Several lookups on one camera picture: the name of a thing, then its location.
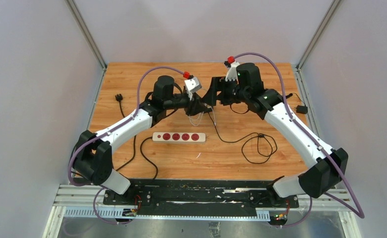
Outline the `white USB charger with cable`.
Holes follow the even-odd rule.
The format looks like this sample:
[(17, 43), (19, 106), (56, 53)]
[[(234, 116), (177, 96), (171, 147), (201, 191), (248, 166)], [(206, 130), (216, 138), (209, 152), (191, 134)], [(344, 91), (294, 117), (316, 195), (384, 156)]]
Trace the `white USB charger with cable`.
[[(217, 125), (216, 116), (215, 116), (215, 112), (214, 112), (214, 107), (213, 106), (209, 106), (209, 105), (206, 105), (206, 106), (207, 106), (208, 109), (211, 109), (211, 112), (213, 114), (213, 116), (212, 116), (213, 125)], [(201, 122), (202, 122), (203, 116), (204, 116), (204, 112), (200, 113), (197, 118), (192, 118), (192, 116), (188, 116), (190, 124), (192, 126), (199, 126), (201, 124)]]

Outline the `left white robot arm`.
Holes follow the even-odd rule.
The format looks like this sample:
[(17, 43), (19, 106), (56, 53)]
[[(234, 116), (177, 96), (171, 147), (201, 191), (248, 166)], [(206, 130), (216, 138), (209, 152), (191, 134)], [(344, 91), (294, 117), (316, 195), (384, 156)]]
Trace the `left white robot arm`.
[(131, 204), (135, 191), (130, 188), (130, 180), (114, 169), (114, 152), (129, 139), (168, 117), (168, 110), (183, 109), (187, 116), (209, 111), (208, 103), (203, 103), (197, 94), (202, 86), (196, 77), (185, 75), (182, 93), (174, 93), (175, 87), (174, 78), (159, 76), (151, 94), (132, 113), (103, 130), (84, 131), (72, 152), (69, 171), (77, 171), (89, 184), (114, 191), (123, 205)]

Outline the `white red power strip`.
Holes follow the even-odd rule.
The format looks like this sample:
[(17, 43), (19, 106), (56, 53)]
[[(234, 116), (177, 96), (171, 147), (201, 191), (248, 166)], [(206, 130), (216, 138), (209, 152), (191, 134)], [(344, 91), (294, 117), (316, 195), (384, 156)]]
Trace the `white red power strip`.
[(163, 143), (205, 143), (205, 133), (190, 133), (190, 132), (154, 132), (152, 135), (154, 142)]

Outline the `small black plug adapter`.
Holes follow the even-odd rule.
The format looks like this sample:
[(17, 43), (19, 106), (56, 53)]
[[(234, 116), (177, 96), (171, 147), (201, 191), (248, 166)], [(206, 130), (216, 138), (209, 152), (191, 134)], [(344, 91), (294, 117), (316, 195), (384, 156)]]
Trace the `small black plug adapter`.
[(308, 113), (309, 109), (307, 106), (304, 105), (297, 105), (296, 106), (296, 113), (306, 115)]

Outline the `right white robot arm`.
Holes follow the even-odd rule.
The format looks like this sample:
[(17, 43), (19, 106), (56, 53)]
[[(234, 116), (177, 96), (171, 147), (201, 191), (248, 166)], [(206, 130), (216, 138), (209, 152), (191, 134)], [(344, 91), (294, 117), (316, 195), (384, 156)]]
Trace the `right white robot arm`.
[(347, 152), (318, 138), (284, 103), (282, 95), (266, 89), (254, 63), (233, 64), (226, 76), (213, 77), (202, 101), (210, 106), (245, 103), (249, 111), (277, 129), (304, 160), (307, 171), (272, 182), (266, 194), (269, 205), (279, 207), (290, 195), (318, 198), (341, 182)]

